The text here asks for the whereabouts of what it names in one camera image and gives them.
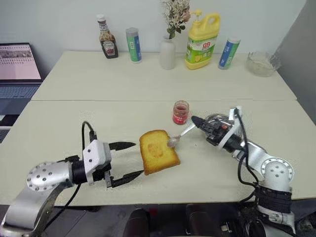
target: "yellow dish soap bottle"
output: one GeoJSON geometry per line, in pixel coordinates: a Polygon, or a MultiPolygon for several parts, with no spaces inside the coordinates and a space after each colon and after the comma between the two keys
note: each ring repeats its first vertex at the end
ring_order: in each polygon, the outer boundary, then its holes
{"type": "Polygon", "coordinates": [[[191,14],[195,14],[197,19],[189,31],[185,63],[189,69],[193,70],[210,62],[221,25],[221,17],[218,13],[211,13],[199,21],[202,10],[198,9],[191,14]]]}

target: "black cable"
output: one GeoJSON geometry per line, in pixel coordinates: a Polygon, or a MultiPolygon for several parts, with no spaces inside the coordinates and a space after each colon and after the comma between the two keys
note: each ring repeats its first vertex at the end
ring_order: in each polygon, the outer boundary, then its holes
{"type": "Polygon", "coordinates": [[[63,208],[47,223],[46,227],[44,230],[46,230],[59,216],[61,213],[64,212],[64,210],[66,210],[66,208],[69,206],[69,204],[72,202],[72,200],[75,198],[76,194],[78,193],[79,189],[80,189],[81,184],[78,184],[74,194],[71,196],[71,198],[69,199],[69,201],[66,203],[66,205],[63,206],[63,208]]]}
{"type": "Polygon", "coordinates": [[[255,195],[255,190],[252,191],[252,193],[251,193],[248,197],[244,198],[244,199],[241,200],[240,202],[248,201],[248,200],[250,200],[254,195],[255,195]]]}
{"type": "MultiPolygon", "coordinates": [[[[87,125],[90,129],[90,132],[92,132],[93,134],[95,134],[92,126],[87,122],[87,121],[84,121],[82,123],[82,126],[81,126],[81,138],[82,138],[82,150],[84,150],[85,148],[85,144],[84,144],[84,126],[87,125]]],[[[79,189],[81,187],[81,184],[78,184],[77,185],[77,188],[75,190],[75,192],[73,193],[73,195],[71,196],[71,198],[68,200],[68,202],[66,203],[66,205],[63,206],[63,208],[47,223],[46,227],[44,230],[46,230],[59,216],[61,213],[63,213],[66,208],[69,206],[69,204],[74,200],[75,196],[77,195],[79,189]]]]}
{"type": "Polygon", "coordinates": [[[245,181],[243,181],[242,178],[241,178],[241,167],[242,167],[243,160],[244,160],[245,158],[246,158],[246,155],[244,154],[244,155],[241,157],[241,159],[240,159],[240,161],[239,161],[239,163],[238,163],[238,171],[237,171],[238,179],[239,179],[239,181],[240,181],[242,184],[250,185],[250,186],[253,186],[254,188],[256,188],[257,186],[256,186],[255,184],[249,183],[249,182],[245,182],[245,181]]]}
{"type": "Polygon", "coordinates": [[[244,142],[245,142],[245,157],[246,157],[246,168],[247,170],[249,171],[249,173],[255,178],[256,180],[256,183],[258,184],[259,183],[259,180],[257,178],[257,176],[252,172],[252,170],[250,169],[249,167],[249,164],[248,164],[248,159],[249,159],[249,147],[248,147],[248,139],[247,139],[247,135],[246,135],[246,130],[245,130],[245,127],[243,125],[243,122],[242,122],[242,119],[240,117],[240,114],[238,112],[238,109],[235,109],[235,114],[239,120],[239,123],[240,123],[240,126],[241,126],[241,130],[242,130],[242,135],[243,135],[243,139],[244,139],[244,142]]]}

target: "ketchup bottle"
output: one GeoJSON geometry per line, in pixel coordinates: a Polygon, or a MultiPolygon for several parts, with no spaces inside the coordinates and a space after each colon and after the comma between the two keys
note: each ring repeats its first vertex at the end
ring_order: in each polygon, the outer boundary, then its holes
{"type": "Polygon", "coordinates": [[[107,58],[117,58],[119,56],[118,46],[114,36],[109,31],[104,15],[97,15],[97,20],[100,26],[99,41],[105,56],[107,58]]]}

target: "label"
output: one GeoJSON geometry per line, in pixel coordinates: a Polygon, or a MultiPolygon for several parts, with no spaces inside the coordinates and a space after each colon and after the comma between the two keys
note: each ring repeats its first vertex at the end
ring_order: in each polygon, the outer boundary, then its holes
{"type": "Polygon", "coordinates": [[[139,37],[127,37],[128,51],[132,62],[138,62],[142,60],[142,54],[140,52],[139,37]]]}
{"type": "Polygon", "coordinates": [[[219,66],[223,68],[228,68],[230,66],[238,46],[239,43],[226,42],[222,57],[219,60],[219,66]]]}
{"type": "Polygon", "coordinates": [[[210,59],[213,54],[216,38],[193,40],[189,37],[186,60],[189,63],[200,63],[210,59]]]}
{"type": "Polygon", "coordinates": [[[188,115],[180,117],[180,116],[176,116],[175,114],[173,114],[172,119],[176,124],[183,125],[188,120],[188,115]]]}
{"type": "Polygon", "coordinates": [[[107,24],[99,25],[99,26],[100,26],[100,31],[109,31],[109,28],[108,28],[107,24]]]}
{"type": "Polygon", "coordinates": [[[103,46],[105,53],[107,55],[114,55],[115,54],[115,50],[114,50],[115,46],[114,46],[114,43],[112,41],[109,41],[109,40],[103,41],[102,46],[103,46]]]}

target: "metal spoon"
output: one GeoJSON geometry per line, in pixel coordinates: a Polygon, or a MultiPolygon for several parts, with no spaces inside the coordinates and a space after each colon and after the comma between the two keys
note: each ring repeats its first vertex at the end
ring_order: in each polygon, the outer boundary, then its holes
{"type": "Polygon", "coordinates": [[[177,145],[177,143],[180,141],[180,138],[186,134],[188,131],[192,130],[196,125],[194,123],[192,123],[190,126],[188,126],[179,136],[176,137],[171,137],[168,142],[167,142],[167,146],[172,148],[175,147],[177,145]]]}

